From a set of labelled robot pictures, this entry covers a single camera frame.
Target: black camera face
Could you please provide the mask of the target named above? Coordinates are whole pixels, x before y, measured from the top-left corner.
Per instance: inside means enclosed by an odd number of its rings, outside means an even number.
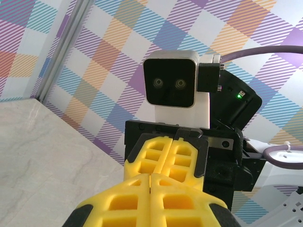
[[[147,59],[143,64],[147,101],[152,105],[194,105],[196,64],[190,59]]]

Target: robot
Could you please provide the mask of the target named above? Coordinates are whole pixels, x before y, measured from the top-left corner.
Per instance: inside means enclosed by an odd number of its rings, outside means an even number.
[[[262,100],[222,76],[224,59],[155,51],[143,62],[155,122],[126,121],[124,181],[79,204],[63,227],[240,227],[234,191],[277,184],[299,189],[251,226],[302,226],[302,147],[244,138]]]

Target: colorful patterned wall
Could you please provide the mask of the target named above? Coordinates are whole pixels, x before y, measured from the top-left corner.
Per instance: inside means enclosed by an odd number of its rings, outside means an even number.
[[[75,2],[0,0],[0,101],[35,96]]]
[[[301,9],[301,0],[96,0],[45,104],[123,164],[125,121],[154,120],[154,108],[144,99],[142,61],[149,53],[226,54],[302,45]],[[246,57],[229,63],[227,70],[263,99],[244,130],[247,137],[303,144],[302,56]],[[247,226],[294,190],[277,186],[237,192],[233,212]]]

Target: white countertop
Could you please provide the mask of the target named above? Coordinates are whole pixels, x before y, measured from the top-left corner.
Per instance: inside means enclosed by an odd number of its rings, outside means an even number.
[[[37,100],[0,103],[0,227],[61,227],[123,167]]]

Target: metal frame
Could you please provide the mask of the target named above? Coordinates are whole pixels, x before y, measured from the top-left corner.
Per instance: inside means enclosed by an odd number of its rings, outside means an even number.
[[[45,104],[46,97],[52,85],[57,81],[70,48],[76,42],[84,19],[94,2],[95,0],[77,1],[35,96],[41,103]]]

